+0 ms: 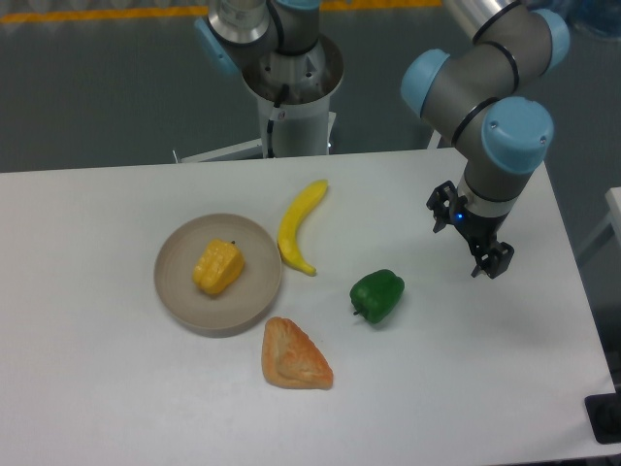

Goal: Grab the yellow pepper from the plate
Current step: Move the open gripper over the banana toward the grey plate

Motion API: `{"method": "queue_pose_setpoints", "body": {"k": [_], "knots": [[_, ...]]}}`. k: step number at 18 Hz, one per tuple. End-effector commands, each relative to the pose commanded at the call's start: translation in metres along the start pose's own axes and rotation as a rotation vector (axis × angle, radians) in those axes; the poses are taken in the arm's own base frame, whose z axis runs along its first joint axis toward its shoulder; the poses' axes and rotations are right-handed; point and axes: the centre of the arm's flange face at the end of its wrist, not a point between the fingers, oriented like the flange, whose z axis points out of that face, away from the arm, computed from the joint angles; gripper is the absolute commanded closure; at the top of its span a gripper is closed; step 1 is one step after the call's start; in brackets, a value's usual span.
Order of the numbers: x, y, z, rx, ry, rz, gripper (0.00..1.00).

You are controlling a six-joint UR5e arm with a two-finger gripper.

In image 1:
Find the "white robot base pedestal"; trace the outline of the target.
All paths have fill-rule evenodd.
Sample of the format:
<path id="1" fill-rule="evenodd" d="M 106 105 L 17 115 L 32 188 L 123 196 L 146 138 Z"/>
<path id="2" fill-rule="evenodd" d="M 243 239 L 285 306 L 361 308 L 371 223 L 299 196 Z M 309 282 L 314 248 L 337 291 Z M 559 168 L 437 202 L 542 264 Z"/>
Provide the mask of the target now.
<path id="1" fill-rule="evenodd" d="M 255 98 L 260 137 L 190 155 L 180 163 L 324 155 L 336 115 L 330 100 L 343 80 L 343 57 L 327 36 L 309 51 L 289 56 L 271 52 L 242 76 Z"/>

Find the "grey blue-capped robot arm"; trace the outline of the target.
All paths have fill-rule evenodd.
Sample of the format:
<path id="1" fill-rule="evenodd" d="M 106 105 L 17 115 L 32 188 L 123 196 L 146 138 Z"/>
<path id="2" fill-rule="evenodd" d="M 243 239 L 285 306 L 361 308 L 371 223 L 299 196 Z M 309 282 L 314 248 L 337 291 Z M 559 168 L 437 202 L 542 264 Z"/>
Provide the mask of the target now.
<path id="1" fill-rule="evenodd" d="M 500 276 L 514 250 L 497 238 L 544 160 L 554 124 L 540 104 L 518 95 L 567 55 L 564 20 L 519 1 L 447 1 L 472 42 L 454 58 L 427 50 L 407 68 L 400 93 L 467 161 L 458 183 L 443 183 L 427 206 L 435 229 L 453 226 L 474 257 L 474 272 Z M 316 1 L 212 1 L 195 21 L 198 40 L 225 74 L 241 74 L 255 97 L 267 158 L 324 155 L 329 104 L 343 58 L 319 30 Z"/>

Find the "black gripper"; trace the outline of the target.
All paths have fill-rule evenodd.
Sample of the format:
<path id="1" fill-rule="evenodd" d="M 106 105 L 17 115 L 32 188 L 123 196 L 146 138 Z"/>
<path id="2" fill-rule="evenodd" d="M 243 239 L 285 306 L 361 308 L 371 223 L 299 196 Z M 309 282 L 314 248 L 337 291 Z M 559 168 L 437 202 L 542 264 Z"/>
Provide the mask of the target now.
<path id="1" fill-rule="evenodd" d="M 426 207 L 433 214 L 434 233 L 439 233 L 446 225 L 454 225 L 466 240 L 475 259 L 473 278 L 484 275 L 496 279 L 508 269 L 514 248 L 497 239 L 510 212 L 505 203 L 487 201 L 473 193 L 457 197 L 454 183 L 446 181 L 432 191 Z"/>

